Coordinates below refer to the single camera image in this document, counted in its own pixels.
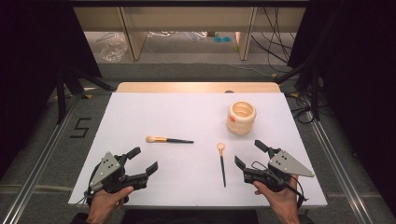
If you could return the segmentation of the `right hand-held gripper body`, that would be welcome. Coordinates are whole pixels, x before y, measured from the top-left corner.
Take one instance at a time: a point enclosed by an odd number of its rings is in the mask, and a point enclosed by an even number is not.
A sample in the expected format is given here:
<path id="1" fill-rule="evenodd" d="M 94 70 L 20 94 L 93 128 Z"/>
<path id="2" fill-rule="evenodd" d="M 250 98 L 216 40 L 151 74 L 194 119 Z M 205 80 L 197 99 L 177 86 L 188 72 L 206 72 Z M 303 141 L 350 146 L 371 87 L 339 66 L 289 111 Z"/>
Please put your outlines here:
<path id="1" fill-rule="evenodd" d="M 280 192 L 287 187 L 292 175 L 314 177 L 315 174 L 292 157 L 287 151 L 269 147 L 263 150 L 269 155 L 266 168 L 247 168 L 242 164 L 244 182 L 252 184 L 254 181 L 263 183 L 269 190 Z"/>

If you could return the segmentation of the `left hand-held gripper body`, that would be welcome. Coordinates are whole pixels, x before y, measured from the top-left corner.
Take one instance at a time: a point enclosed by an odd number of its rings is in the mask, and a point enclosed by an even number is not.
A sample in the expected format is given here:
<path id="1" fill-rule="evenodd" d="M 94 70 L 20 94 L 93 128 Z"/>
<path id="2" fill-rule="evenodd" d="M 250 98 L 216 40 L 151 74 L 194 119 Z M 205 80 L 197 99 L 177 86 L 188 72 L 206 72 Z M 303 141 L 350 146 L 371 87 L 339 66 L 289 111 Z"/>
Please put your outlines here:
<path id="1" fill-rule="evenodd" d="M 138 175 L 125 174 L 124 165 L 128 161 L 126 154 L 119 156 L 107 152 L 94 168 L 84 194 L 94 195 L 102 189 L 112 194 L 126 187 L 144 189 L 148 184 L 149 176 L 146 172 Z"/>

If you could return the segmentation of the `thin flat-head makeup brush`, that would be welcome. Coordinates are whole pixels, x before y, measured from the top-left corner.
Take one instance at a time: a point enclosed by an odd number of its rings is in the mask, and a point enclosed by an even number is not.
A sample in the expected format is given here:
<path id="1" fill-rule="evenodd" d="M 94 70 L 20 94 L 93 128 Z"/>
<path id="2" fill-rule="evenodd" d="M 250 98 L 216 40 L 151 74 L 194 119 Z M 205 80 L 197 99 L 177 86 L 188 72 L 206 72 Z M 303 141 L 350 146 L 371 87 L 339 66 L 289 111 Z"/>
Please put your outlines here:
<path id="1" fill-rule="evenodd" d="M 225 174 L 225 167 L 224 167 L 224 160 L 223 160 L 224 148 L 225 148 L 225 145 L 223 143 L 217 143 L 217 149 L 219 151 L 219 157 L 220 157 L 220 166 L 221 166 L 221 172 L 222 172 L 223 187 L 226 187 L 227 183 L 226 183 L 226 174 Z"/>

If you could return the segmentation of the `cream ribbed brush holder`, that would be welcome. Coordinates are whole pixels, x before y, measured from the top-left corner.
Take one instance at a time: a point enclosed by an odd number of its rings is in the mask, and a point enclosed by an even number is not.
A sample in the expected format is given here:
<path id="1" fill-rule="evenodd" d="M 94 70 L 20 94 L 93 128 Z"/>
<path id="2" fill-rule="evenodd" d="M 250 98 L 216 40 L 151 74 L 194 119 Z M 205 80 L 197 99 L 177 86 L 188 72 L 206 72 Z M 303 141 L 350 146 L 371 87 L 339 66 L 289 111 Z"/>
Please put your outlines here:
<path id="1" fill-rule="evenodd" d="M 237 135 L 248 134 L 252 128 L 257 112 L 249 102 L 234 102 L 228 109 L 227 129 Z"/>

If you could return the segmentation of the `round-head makeup brush gold ferrule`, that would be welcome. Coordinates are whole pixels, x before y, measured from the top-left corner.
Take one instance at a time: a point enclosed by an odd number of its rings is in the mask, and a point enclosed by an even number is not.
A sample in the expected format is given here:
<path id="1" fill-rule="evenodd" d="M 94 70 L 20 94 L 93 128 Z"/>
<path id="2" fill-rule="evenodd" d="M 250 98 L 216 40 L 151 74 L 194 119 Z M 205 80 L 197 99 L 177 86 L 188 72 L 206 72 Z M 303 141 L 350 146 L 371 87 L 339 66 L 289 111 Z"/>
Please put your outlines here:
<path id="1" fill-rule="evenodd" d="M 183 140 L 183 139 L 175 139 L 175 138 L 167 138 L 167 137 L 159 137 L 148 135 L 146 137 L 146 141 L 148 143 L 180 143 L 180 144 L 193 144 L 192 140 Z"/>

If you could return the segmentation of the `person's left hand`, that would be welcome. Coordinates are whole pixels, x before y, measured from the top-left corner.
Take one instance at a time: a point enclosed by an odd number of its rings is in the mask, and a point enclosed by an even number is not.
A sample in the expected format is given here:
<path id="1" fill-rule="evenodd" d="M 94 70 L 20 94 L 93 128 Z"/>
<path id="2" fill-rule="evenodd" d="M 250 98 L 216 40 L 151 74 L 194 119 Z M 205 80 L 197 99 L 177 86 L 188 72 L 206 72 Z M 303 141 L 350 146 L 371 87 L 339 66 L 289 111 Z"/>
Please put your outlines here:
<path id="1" fill-rule="evenodd" d="M 105 190 L 97 191 L 92 199 L 90 213 L 86 219 L 88 224 L 108 224 L 115 209 L 121 209 L 124 199 L 134 191 L 133 187 L 126 187 L 116 193 Z"/>

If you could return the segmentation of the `person's right hand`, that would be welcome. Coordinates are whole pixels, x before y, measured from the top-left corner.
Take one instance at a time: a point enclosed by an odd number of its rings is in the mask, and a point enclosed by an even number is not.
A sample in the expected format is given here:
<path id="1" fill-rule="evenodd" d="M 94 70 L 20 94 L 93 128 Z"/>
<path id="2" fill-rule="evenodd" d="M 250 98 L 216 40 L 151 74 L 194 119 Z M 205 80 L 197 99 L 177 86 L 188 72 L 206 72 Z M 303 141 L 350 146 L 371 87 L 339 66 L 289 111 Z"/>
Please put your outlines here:
<path id="1" fill-rule="evenodd" d="M 273 192 L 259 181 L 255 181 L 253 186 L 257 189 L 256 195 L 263 195 L 267 199 L 281 224 L 300 224 L 296 193 L 291 189 Z"/>

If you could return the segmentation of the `white board mat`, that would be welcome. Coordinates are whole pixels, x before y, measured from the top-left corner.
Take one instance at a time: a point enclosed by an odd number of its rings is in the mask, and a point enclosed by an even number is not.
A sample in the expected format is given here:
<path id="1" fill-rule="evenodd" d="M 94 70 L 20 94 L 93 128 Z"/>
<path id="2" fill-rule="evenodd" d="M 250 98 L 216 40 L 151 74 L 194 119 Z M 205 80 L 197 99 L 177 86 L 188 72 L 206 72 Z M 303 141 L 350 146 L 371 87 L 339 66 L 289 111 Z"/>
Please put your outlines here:
<path id="1" fill-rule="evenodd" d="M 227 129 L 229 107 L 249 102 L 257 115 L 245 135 Z M 148 135 L 192 140 L 193 144 L 148 143 Z M 107 152 L 122 155 L 134 147 L 141 152 L 127 161 L 127 174 L 141 174 L 155 161 L 158 170 L 145 189 L 128 202 L 138 208 L 232 209 L 256 208 L 268 202 L 244 182 L 234 157 L 246 165 L 268 162 L 255 147 L 261 140 L 281 148 L 305 166 L 311 161 L 290 113 L 285 96 L 268 93 L 131 93 L 111 95 L 69 202 L 77 203 L 88 187 L 94 167 Z M 217 143 L 223 143 L 227 186 L 223 187 Z"/>

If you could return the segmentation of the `black metal stand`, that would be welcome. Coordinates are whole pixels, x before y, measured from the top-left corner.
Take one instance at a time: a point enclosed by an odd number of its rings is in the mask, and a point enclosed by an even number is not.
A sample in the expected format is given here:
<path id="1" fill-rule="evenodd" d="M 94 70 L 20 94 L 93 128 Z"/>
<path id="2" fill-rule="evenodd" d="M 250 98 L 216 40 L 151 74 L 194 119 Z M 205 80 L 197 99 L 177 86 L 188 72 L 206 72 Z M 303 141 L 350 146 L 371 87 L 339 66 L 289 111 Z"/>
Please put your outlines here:
<path id="1" fill-rule="evenodd" d="M 294 88 L 297 91 L 311 90 L 310 110 L 313 119 L 319 120 L 318 115 L 318 69 L 313 59 L 307 59 L 300 65 L 293 68 L 286 75 L 275 79 L 275 83 L 280 85 L 286 80 L 298 75 Z"/>
<path id="2" fill-rule="evenodd" d="M 66 101 L 64 88 L 71 91 L 73 95 L 81 95 L 84 89 L 79 82 L 80 79 L 85 79 L 91 84 L 98 86 L 105 91 L 115 91 L 116 88 L 106 84 L 104 81 L 98 79 L 97 77 L 90 76 L 89 74 L 77 69 L 73 66 L 62 67 L 56 75 L 56 91 L 58 100 L 58 121 L 60 124 L 66 117 Z"/>

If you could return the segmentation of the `light wooden table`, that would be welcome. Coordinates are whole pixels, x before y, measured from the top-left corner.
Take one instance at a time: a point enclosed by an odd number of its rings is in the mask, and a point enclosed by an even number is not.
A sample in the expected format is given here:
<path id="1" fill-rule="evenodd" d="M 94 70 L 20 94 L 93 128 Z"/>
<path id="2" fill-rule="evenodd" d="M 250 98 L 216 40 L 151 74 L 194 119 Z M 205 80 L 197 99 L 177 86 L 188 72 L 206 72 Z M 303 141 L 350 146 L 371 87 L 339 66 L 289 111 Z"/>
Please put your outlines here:
<path id="1" fill-rule="evenodd" d="M 274 82 L 121 82 L 117 92 L 280 92 Z"/>

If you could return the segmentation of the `clear plastic bag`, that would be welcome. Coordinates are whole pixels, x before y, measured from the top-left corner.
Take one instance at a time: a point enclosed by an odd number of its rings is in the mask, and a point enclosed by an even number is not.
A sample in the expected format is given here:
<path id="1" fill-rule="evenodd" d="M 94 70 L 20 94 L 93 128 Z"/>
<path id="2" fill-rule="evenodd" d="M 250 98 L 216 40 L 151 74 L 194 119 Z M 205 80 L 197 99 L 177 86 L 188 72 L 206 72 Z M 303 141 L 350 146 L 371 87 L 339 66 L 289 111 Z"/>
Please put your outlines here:
<path id="1" fill-rule="evenodd" d="M 109 42 L 102 48 L 100 57 L 110 63 L 119 63 L 126 53 L 128 46 L 121 33 L 113 35 Z"/>

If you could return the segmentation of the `black curtain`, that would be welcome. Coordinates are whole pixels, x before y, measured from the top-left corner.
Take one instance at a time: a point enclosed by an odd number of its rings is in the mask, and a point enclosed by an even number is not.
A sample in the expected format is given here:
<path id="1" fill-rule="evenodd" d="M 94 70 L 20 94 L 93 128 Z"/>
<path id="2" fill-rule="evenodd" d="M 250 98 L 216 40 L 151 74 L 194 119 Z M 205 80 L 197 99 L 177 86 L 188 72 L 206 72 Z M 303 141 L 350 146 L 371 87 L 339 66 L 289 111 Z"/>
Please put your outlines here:
<path id="1" fill-rule="evenodd" d="M 310 0 L 289 66 L 307 58 L 337 7 L 342 12 L 320 50 L 324 91 L 396 217 L 396 0 Z"/>
<path id="2" fill-rule="evenodd" d="M 0 0 L 0 178 L 66 66 L 101 76 L 73 7 L 57 0 Z"/>

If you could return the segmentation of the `aluminium floor rail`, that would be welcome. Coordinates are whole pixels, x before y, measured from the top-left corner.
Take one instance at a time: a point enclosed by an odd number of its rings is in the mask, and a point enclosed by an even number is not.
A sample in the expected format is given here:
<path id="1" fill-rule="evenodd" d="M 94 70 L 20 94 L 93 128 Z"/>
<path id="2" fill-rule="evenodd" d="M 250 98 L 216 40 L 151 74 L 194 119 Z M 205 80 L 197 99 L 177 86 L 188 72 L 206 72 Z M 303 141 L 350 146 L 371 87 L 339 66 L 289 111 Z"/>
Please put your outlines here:
<path id="1" fill-rule="evenodd" d="M 328 135 L 324 131 L 323 126 L 319 121 L 314 120 L 312 122 L 312 128 L 356 219 L 360 224 L 373 224 L 373 220 L 368 213 L 365 203 L 353 185 L 351 178 L 347 174 L 347 170 L 339 159 Z"/>
<path id="2" fill-rule="evenodd" d="M 55 118 L 55 105 L 51 105 L 0 180 L 0 224 L 18 223 L 79 99 L 79 95 L 66 98 L 66 112 L 61 120 Z"/>

